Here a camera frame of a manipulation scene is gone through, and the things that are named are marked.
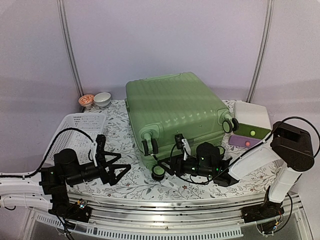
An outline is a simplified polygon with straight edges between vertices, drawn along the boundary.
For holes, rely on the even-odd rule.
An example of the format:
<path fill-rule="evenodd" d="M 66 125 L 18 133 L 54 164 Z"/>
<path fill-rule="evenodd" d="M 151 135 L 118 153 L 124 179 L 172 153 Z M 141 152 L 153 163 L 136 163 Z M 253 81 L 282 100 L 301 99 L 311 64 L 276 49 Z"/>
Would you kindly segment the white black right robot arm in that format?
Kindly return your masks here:
<path fill-rule="evenodd" d="M 308 131 L 286 123 L 273 124 L 271 132 L 256 145 L 246 150 L 236 159 L 224 160 L 224 149 L 204 142 L 196 147 L 195 156 L 188 150 L 188 141 L 177 135 L 173 150 L 181 154 L 169 154 L 165 159 L 157 159 L 152 169 L 154 177 L 161 177 L 158 168 L 171 176 L 181 178 L 185 174 L 205 177 L 206 183 L 221 187 L 237 184 L 249 173 L 275 161 L 282 161 L 281 169 L 267 188 L 263 203 L 243 207 L 241 217 L 245 223 L 262 221 L 284 214 L 283 200 L 302 173 L 315 164 L 312 139 Z"/>

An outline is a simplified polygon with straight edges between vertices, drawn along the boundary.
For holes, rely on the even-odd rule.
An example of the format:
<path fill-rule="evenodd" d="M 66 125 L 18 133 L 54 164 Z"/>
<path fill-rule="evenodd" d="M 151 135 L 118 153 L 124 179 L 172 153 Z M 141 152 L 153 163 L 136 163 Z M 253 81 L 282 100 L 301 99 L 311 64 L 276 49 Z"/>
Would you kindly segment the aluminium front rail frame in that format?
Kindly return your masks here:
<path fill-rule="evenodd" d="M 172 201 L 98 198 L 88 223 L 74 223 L 72 240 L 313 240 L 302 202 L 291 192 L 292 213 L 279 232 L 265 236 L 241 209 L 260 204 L 264 193 L 231 198 Z M 62 223 L 43 210 L 28 215 L 23 240 L 69 240 Z"/>

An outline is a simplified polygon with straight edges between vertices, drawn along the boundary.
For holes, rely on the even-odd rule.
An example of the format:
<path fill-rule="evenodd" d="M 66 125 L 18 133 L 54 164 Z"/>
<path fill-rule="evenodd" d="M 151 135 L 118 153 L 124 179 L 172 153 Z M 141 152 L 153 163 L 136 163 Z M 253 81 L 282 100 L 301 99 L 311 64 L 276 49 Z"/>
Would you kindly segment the floral patterned table cloth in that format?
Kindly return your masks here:
<path fill-rule="evenodd" d="M 198 199 L 226 199 L 253 194 L 264 194 L 279 171 L 275 163 L 269 163 L 243 178 L 239 183 L 221 187 L 214 183 L 198 185 L 203 181 L 195 177 L 194 183 L 184 182 L 166 175 L 161 181 L 151 178 L 150 171 L 143 165 L 135 143 L 124 100 L 112 100 L 107 108 L 92 107 L 80 114 L 105 115 L 102 128 L 106 136 L 105 150 L 121 154 L 119 164 L 130 164 L 131 170 L 114 186 L 102 184 L 100 179 L 67 187 L 70 194 L 92 198 L 129 199 L 147 201 L 180 201 Z"/>

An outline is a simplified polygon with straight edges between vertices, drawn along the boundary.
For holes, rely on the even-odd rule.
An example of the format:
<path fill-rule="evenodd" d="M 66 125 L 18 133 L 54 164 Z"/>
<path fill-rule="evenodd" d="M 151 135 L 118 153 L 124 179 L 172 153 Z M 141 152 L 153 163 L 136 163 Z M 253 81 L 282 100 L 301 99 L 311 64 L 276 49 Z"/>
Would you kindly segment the green hard-shell suitcase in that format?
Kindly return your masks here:
<path fill-rule="evenodd" d="M 157 160 L 181 154 L 175 145 L 175 135 L 182 134 L 196 155 L 202 143 L 221 147 L 225 134 L 236 131 L 239 122 L 229 108 L 194 73 L 133 80 L 126 84 L 126 109 L 142 162 L 151 171 Z"/>

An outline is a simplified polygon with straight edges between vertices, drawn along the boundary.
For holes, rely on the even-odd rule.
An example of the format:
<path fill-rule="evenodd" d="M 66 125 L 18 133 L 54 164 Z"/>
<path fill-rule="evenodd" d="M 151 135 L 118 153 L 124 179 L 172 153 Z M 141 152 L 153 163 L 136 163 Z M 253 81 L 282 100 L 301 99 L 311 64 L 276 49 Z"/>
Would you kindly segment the white green purple drawer box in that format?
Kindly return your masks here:
<path fill-rule="evenodd" d="M 233 107 L 234 117 L 238 121 L 238 130 L 228 140 L 231 146 L 252 148 L 258 144 L 271 130 L 267 108 L 262 105 L 236 101 Z"/>

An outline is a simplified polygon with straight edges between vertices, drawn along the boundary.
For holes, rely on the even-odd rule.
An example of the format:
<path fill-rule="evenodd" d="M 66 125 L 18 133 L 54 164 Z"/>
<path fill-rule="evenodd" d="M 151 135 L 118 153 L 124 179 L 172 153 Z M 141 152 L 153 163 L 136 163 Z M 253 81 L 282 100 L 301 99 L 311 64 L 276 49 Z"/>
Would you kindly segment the right aluminium wall post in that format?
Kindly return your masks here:
<path fill-rule="evenodd" d="M 257 89 L 261 69 L 264 62 L 264 57 L 268 45 L 268 39 L 270 35 L 270 29 L 272 25 L 272 18 L 273 18 L 273 10 L 274 10 L 274 0 L 268 0 L 266 5 L 266 12 L 265 12 L 265 18 L 264 18 L 264 25 L 262 30 L 262 36 L 260 41 L 260 46 L 258 50 L 258 55 L 253 71 L 252 80 L 249 86 L 249 90 L 246 96 L 245 101 L 247 103 L 251 103 L 253 101 L 255 91 Z"/>

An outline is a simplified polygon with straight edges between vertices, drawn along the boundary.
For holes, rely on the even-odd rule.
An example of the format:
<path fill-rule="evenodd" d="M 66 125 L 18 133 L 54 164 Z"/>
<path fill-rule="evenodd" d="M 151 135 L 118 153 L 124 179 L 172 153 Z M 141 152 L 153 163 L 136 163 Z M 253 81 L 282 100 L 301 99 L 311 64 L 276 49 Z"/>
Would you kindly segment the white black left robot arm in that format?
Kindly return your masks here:
<path fill-rule="evenodd" d="M 63 218 L 86 222 L 92 208 L 84 199 L 70 202 L 68 187 L 100 179 L 103 184 L 116 185 L 131 169 L 129 164 L 117 164 L 119 153 L 101 151 L 97 162 L 80 164 L 73 149 L 63 149 L 54 155 L 54 165 L 44 167 L 33 176 L 0 176 L 1 207 L 36 207 Z"/>

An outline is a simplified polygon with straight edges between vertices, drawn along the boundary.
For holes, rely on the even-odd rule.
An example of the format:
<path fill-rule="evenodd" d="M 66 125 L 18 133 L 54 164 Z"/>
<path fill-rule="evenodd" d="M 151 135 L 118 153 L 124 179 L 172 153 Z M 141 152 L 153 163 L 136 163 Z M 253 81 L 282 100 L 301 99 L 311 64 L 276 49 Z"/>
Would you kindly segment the white ceramic bowl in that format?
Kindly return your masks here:
<path fill-rule="evenodd" d="M 109 92 L 100 92 L 94 96 L 93 101 L 96 106 L 105 108 L 111 103 L 111 97 Z"/>

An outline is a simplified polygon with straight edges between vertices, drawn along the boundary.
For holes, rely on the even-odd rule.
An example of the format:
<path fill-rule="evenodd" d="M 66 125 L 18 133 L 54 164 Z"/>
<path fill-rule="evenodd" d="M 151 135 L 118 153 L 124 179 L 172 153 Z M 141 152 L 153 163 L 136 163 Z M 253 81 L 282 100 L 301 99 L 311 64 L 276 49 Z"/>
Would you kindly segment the left aluminium wall post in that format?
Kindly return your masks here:
<path fill-rule="evenodd" d="M 72 40 L 71 40 L 70 30 L 68 26 L 66 4 L 64 0 L 57 0 L 56 4 L 57 4 L 62 37 L 63 37 L 65 49 L 66 49 L 66 55 L 70 65 L 71 74 L 73 77 L 73 81 L 74 81 L 74 85 L 75 85 L 78 97 L 81 97 L 84 94 L 84 89 L 81 83 L 78 66 L 77 66 L 77 62 L 76 62 L 76 58 L 75 58 L 74 50 L 72 46 Z"/>

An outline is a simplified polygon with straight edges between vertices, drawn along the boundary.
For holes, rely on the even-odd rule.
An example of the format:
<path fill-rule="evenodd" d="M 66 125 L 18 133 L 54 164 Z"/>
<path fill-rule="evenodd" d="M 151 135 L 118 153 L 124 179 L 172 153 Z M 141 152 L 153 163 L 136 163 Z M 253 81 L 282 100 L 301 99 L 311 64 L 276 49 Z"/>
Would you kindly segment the red patterned ceramic bowl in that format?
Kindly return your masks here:
<path fill-rule="evenodd" d="M 78 103 L 85 109 L 89 109 L 94 105 L 94 95 L 85 94 L 78 99 Z"/>

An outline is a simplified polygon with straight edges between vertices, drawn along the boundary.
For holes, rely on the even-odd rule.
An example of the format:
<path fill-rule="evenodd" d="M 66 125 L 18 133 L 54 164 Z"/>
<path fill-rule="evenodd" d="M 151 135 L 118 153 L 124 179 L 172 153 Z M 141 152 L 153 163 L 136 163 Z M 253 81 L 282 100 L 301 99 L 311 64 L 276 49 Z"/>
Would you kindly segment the white perforated plastic basket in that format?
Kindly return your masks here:
<path fill-rule="evenodd" d="M 90 161 L 88 153 L 92 147 L 91 140 L 95 140 L 97 135 L 103 133 L 106 119 L 107 117 L 103 113 L 72 113 L 66 115 L 55 131 L 54 136 L 57 136 L 60 131 L 69 128 L 79 129 L 88 134 L 88 136 L 75 130 L 61 133 L 56 141 L 51 140 L 49 142 L 53 147 L 48 147 L 45 150 L 48 156 L 44 162 L 44 166 L 53 165 L 54 154 L 59 153 L 63 149 L 73 149 L 81 165 L 88 163 Z"/>

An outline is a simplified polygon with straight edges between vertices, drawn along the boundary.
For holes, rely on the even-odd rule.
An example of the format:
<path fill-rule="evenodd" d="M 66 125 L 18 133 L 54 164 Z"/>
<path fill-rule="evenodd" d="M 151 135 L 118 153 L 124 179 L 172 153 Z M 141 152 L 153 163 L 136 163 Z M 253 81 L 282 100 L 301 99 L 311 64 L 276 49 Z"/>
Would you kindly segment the aluminium wall post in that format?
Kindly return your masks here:
<path fill-rule="evenodd" d="M 81 97 L 84 94 L 84 89 L 81 83 L 78 66 L 77 66 L 77 62 L 76 62 L 76 58 L 75 58 L 74 50 L 72 46 L 72 40 L 71 40 L 70 30 L 68 26 L 66 4 L 64 0 L 57 0 L 56 4 L 57 4 L 62 37 L 63 37 L 65 49 L 66 49 L 66 55 L 70 65 L 71 74 L 73 77 L 73 81 L 74 81 L 74 85 L 75 85 L 78 97 Z"/>
<path fill-rule="evenodd" d="M 268 45 L 268 39 L 270 35 L 270 29 L 272 25 L 272 18 L 273 18 L 273 10 L 274 10 L 274 0 L 268 0 L 266 5 L 266 12 L 265 12 L 265 18 L 264 18 L 264 25 L 262 30 L 262 36 L 260 41 L 260 46 L 258 50 L 258 55 L 253 71 L 252 80 L 249 86 L 249 90 L 246 96 L 245 101 L 247 103 L 251 103 L 253 101 L 255 91 L 257 89 L 261 69 L 264 62 L 264 57 Z"/>

